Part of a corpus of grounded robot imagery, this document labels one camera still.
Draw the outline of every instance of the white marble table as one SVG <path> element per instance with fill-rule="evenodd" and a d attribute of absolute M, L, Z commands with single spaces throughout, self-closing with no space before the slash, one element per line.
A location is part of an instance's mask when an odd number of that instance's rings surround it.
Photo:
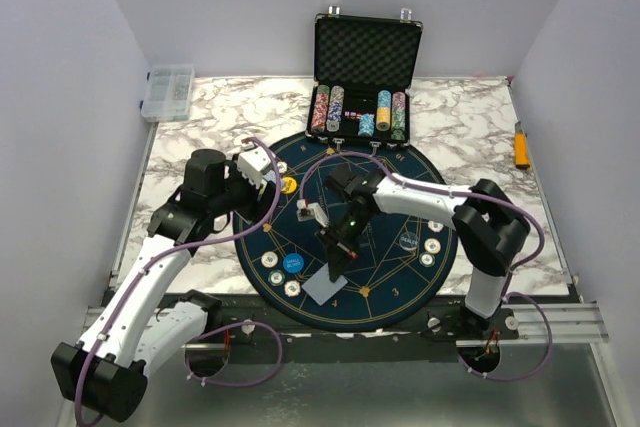
<path fill-rule="evenodd" d="M 305 129 L 313 80 L 310 78 L 196 79 L 191 118 L 158 126 L 142 180 L 120 264 L 118 281 L 131 269 L 146 235 L 151 213 L 181 183 L 184 166 L 194 149 L 215 148 L 228 154 L 239 150 L 240 139 L 254 135 L 272 144 Z M 522 266 L 511 288 L 528 294 L 568 292 L 558 251 L 533 172 L 513 164 L 516 114 L 506 80 L 414 79 L 411 101 L 411 142 L 442 173 L 448 183 L 474 184 L 495 180 L 512 201 L 542 223 L 547 244 L 536 260 Z M 223 234 L 230 233 L 228 228 Z M 535 248 L 531 234 L 523 252 Z M 464 294 L 471 265 L 460 246 L 453 269 L 440 294 Z M 199 289 L 208 293 L 255 293 L 244 276 L 233 243 L 200 249 L 175 279 L 169 292 Z"/>

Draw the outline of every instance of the white robotic arm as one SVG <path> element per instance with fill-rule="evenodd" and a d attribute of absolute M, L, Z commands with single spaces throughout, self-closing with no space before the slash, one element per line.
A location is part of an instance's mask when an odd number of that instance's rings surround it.
<path fill-rule="evenodd" d="M 501 304 L 502 291 L 514 256 L 520 252 L 530 225 L 522 215 L 499 205 L 510 201 L 492 181 L 475 186 L 446 186 L 420 182 L 380 170 L 366 177 L 344 165 L 329 174 L 325 186 L 348 203 L 342 219 L 330 223 L 317 203 L 299 200 L 298 218 L 315 218 L 318 237 L 327 251 L 329 276 L 335 281 L 358 256 L 357 237 L 379 214 L 404 214 L 455 229 L 473 264 L 464 308 L 473 321 L 486 325 Z M 498 203 L 470 199 L 481 194 Z"/>
<path fill-rule="evenodd" d="M 211 327 L 219 307 L 216 299 L 192 291 L 171 314 L 149 323 L 197 249 L 176 249 L 153 260 L 178 245 L 204 241 L 214 232 L 215 220 L 231 212 L 249 222 L 263 218 L 275 200 L 275 184 L 266 180 L 271 170 L 272 161 L 261 147 L 232 160 L 215 150 L 193 152 L 183 184 L 152 215 L 135 264 L 101 316 L 75 345 L 61 343 L 53 353 L 63 397 L 74 400 L 81 369 L 91 359 L 82 404 L 120 422 L 133 413 L 147 378 L 184 343 Z"/>

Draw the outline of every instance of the yellow poker chip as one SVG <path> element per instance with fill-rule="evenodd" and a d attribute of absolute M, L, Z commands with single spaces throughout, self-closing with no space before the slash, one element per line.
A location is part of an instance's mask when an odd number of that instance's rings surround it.
<path fill-rule="evenodd" d="M 440 252 L 441 246 L 437 239 L 427 239 L 424 241 L 424 248 L 430 254 L 437 254 Z"/>
<path fill-rule="evenodd" d="M 275 252 L 265 252 L 262 254 L 262 265 L 267 269 L 271 269 L 278 265 L 278 254 Z"/>
<path fill-rule="evenodd" d="M 298 188 L 298 182 L 293 177 L 285 177 L 282 179 L 284 181 L 284 186 L 282 187 L 283 194 L 293 194 Z"/>

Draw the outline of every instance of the round game mat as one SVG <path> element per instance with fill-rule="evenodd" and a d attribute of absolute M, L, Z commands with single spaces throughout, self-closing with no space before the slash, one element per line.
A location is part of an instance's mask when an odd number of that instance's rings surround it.
<path fill-rule="evenodd" d="M 302 286 L 326 263 L 326 255 L 315 237 L 319 224 L 313 220 L 298 222 L 296 200 L 307 169 L 334 150 L 326 144 L 308 141 L 304 133 L 276 142 L 271 149 L 286 164 L 282 165 L 283 169 L 286 167 L 286 185 L 279 206 L 263 229 L 236 241 L 240 265 L 267 302 L 314 328 L 359 332 L 397 323 L 436 294 L 455 259 L 458 245 L 455 232 L 416 217 L 380 214 L 360 237 L 360 255 L 344 273 L 346 286 L 318 305 Z M 359 147 L 344 150 L 371 152 Z M 383 150 L 376 156 L 392 172 L 444 183 L 436 168 L 414 147 Z M 345 204 L 323 186 L 326 176 L 340 163 L 363 176 L 375 168 L 362 158 L 336 158 L 322 164 L 313 174 L 305 186 L 305 197 L 309 202 L 320 202 L 330 221 L 339 219 L 346 210 Z M 234 216 L 234 232 L 247 227 L 239 216 Z"/>

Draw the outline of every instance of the metal floor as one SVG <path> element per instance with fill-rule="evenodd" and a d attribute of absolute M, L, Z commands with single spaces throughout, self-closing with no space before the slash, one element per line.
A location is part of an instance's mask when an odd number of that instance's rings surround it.
<path fill-rule="evenodd" d="M 100 425 L 614 426 L 589 345 L 557 345 L 554 351 L 542 373 L 516 383 L 477 379 L 457 363 L 286 364 L 276 378 L 252 389 L 187 382 L 182 355 L 176 354 L 153 377 L 128 422 Z M 495 372 L 508 375 L 535 365 L 544 347 L 512 346 L 502 352 Z M 249 380 L 268 368 L 230 365 L 224 378 Z"/>

